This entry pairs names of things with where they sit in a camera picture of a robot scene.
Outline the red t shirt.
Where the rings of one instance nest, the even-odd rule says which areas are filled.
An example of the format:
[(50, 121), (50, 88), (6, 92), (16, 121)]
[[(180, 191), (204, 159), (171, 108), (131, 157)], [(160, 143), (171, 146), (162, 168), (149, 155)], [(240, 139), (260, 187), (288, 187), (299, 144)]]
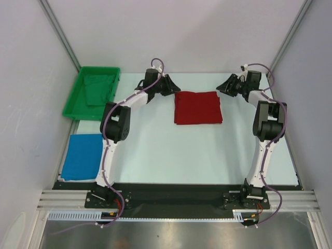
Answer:
[(219, 124), (223, 122), (220, 98), (215, 91), (175, 93), (174, 123), (177, 125)]

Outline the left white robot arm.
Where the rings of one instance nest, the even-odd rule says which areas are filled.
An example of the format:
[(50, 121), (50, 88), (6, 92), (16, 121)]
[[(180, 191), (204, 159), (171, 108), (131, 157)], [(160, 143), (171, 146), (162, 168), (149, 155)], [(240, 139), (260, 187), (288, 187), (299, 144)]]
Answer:
[(156, 94), (169, 96), (180, 92), (180, 88), (172, 81), (169, 74), (164, 73), (162, 65), (152, 66), (145, 72), (134, 92), (119, 102), (108, 102), (105, 105), (100, 124), (102, 134), (102, 156), (96, 177), (98, 185), (95, 194), (97, 202), (107, 208), (115, 198), (123, 200), (123, 196), (114, 187), (114, 160), (117, 147), (128, 137), (130, 132), (131, 112), (148, 104)]

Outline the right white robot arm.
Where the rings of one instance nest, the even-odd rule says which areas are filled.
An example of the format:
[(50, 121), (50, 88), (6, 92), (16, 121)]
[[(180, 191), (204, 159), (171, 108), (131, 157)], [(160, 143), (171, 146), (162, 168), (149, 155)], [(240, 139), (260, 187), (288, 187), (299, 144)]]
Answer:
[(262, 74), (258, 71), (244, 70), (241, 75), (231, 74), (216, 90), (231, 97), (242, 95), (246, 102), (256, 108), (253, 121), (253, 135), (256, 147), (252, 166), (240, 193), (227, 194), (225, 201), (236, 203), (236, 208), (254, 209), (268, 202), (266, 190), (269, 162), (277, 142), (285, 134), (287, 104), (267, 96), (259, 88)]

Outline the green folded t shirt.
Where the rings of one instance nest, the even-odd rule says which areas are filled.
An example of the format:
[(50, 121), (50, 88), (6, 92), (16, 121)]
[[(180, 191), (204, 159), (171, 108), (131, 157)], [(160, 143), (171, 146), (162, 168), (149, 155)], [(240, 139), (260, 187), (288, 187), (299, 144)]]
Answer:
[(102, 106), (108, 102), (115, 82), (115, 75), (86, 75), (84, 88), (88, 106)]

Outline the green plastic tray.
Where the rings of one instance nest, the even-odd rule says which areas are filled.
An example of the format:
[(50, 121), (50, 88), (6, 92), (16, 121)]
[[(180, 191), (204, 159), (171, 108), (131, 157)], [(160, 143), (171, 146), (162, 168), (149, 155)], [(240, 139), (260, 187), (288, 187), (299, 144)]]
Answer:
[(93, 120), (102, 119), (105, 104), (102, 106), (88, 106), (85, 98), (84, 77), (86, 75), (115, 75), (115, 82), (108, 102), (113, 101), (117, 90), (120, 68), (118, 67), (100, 67), (100, 66), (83, 66), (75, 80), (71, 93), (67, 99), (63, 110), (63, 116), (73, 120)]

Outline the blue folded t shirt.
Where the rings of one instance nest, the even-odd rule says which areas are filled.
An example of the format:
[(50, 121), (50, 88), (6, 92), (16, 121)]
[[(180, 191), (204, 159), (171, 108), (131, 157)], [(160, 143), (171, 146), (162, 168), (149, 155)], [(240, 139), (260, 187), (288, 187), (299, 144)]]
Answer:
[(61, 178), (65, 181), (96, 179), (102, 152), (103, 138), (100, 133), (71, 135)]

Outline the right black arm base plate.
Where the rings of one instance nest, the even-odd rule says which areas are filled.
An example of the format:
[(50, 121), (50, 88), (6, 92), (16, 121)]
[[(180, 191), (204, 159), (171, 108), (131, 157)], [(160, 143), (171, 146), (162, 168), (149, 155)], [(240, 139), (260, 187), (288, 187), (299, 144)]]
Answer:
[(262, 200), (245, 198), (239, 191), (230, 191), (222, 194), (223, 207), (225, 210), (254, 210), (263, 208), (270, 209), (267, 195)]

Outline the right aluminium corner post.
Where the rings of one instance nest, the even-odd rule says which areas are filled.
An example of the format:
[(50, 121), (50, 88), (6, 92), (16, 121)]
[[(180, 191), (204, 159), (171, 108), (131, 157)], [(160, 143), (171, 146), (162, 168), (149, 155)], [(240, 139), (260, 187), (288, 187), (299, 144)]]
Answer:
[(292, 25), (290, 26), (277, 54), (275, 55), (272, 64), (270, 66), (270, 70), (271, 72), (274, 73), (274, 70), (276, 69), (276, 67), (278, 66), (278, 64), (280, 63), (281, 59), (284, 57), (289, 45), (291, 44), (293, 38), (295, 37), (297, 31), (299, 30), (304, 18), (306, 17), (306, 15), (308, 14), (310, 8), (312, 7), (312, 5), (314, 4), (314, 0), (305, 0), (303, 2), (303, 4), (301, 5), (294, 22), (292, 23)]

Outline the aluminium corner post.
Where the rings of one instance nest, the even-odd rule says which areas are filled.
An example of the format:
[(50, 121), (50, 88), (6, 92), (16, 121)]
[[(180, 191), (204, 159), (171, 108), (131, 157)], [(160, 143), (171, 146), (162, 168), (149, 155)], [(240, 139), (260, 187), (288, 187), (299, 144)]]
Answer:
[(276, 67), (278, 66), (278, 64), (280, 63), (281, 59), (284, 57), (289, 45), (291, 44), (293, 38), (295, 37), (297, 31), (299, 30), (304, 18), (306, 17), (306, 15), (308, 14), (310, 8), (312, 7), (312, 5), (314, 4), (314, 0), (305, 0), (303, 2), (303, 4), (301, 5), (294, 22), (292, 23), (292, 25), (290, 26), (277, 54), (275, 55), (272, 64), (270, 66), (270, 70), (271, 72), (274, 73), (274, 70), (276, 69)]
[(53, 11), (49, 1), (47, 0), (38, 0), (39, 5), (41, 6), (46, 18), (48, 19), (52, 29), (54, 30), (57, 38), (59, 39), (60, 43), (62, 44), (69, 60), (73, 64), (74, 68), (76, 69), (77, 72), (80, 71), (81, 65), (75, 55), (75, 52), (67, 39), (67, 36), (65, 35), (61, 24)]

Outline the black table edge rail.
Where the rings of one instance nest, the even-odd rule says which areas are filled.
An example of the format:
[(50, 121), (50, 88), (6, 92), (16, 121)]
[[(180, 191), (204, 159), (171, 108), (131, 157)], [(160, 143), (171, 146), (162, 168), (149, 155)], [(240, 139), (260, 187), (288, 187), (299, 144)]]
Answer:
[[(52, 190), (91, 190), (95, 183), (56, 182)], [(222, 194), (240, 191), (240, 185), (177, 185), (177, 184), (116, 184), (132, 188), (132, 208), (87, 209), (85, 211), (117, 210), (121, 218), (129, 219), (222, 219), (231, 218), (232, 210), (223, 207)], [(299, 193), (300, 186), (273, 185), (266, 190), (271, 211), (287, 194)]]

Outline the left aluminium corner post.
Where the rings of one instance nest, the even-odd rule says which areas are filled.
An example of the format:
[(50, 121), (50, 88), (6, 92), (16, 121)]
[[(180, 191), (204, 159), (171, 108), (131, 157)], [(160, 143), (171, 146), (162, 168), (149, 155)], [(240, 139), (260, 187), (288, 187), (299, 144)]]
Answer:
[(65, 35), (61, 24), (53, 11), (49, 1), (47, 0), (38, 0), (39, 5), (41, 6), (46, 18), (48, 19), (52, 29), (54, 30), (57, 38), (59, 39), (60, 43), (62, 44), (69, 60), (73, 64), (74, 68), (76, 69), (77, 72), (80, 71), (81, 65), (75, 55), (75, 52), (67, 39), (67, 36)]

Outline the aluminium frame rail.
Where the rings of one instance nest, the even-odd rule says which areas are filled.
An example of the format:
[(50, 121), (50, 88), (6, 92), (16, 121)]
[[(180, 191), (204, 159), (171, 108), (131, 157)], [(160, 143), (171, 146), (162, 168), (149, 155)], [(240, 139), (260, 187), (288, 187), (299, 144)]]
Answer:
[(87, 190), (43, 190), (37, 210), (83, 210), (87, 193)]

